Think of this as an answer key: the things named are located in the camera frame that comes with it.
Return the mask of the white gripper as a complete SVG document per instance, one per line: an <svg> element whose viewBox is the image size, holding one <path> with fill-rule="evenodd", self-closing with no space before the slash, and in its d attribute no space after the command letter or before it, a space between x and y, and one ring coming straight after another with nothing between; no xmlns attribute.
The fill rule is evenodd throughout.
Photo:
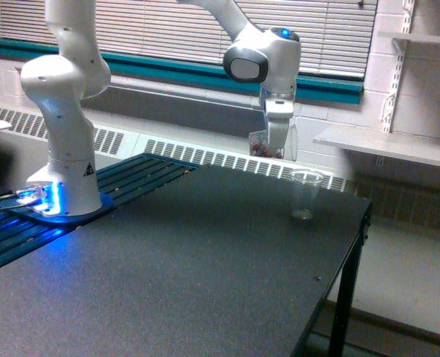
<svg viewBox="0 0 440 357"><path fill-rule="evenodd" d="M275 93L260 88L259 104L262 107L265 120L268 122L268 155L276 157L283 154L290 119L294 116L296 87L289 93Z"/></svg>

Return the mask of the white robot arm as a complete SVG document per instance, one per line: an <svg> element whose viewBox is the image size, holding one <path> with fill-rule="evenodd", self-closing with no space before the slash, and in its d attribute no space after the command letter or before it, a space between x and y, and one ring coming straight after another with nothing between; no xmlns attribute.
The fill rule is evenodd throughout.
<svg viewBox="0 0 440 357"><path fill-rule="evenodd" d="M281 156L294 114L300 69L299 36L287 28L263 30L234 1L199 1L231 39L223 57L228 77L260 86L265 119L254 155ZM49 219L70 219L101 210L94 160L94 127L81 107L102 94L111 72L102 58L95 30L94 1L47 1L45 21L59 51L26 62L25 94L38 106L48 131L48 163L27 180L19 203Z"/></svg>

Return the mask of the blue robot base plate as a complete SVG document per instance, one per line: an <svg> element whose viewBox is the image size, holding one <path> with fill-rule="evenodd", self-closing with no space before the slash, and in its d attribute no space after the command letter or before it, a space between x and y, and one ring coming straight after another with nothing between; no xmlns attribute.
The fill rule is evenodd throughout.
<svg viewBox="0 0 440 357"><path fill-rule="evenodd" d="M29 207L24 208L11 208L11 206L18 206L20 203L16 199L3 199L0 201L0 208L7 208L11 213L23 219L28 219L33 222L43 223L47 225L61 225L61 226L75 226L83 225L87 222L91 222L96 218L107 214L114 205L113 198L107 194L100 193L100 199L102 207L95 212L88 213L79 216L43 216L41 213L33 210Z"/></svg>

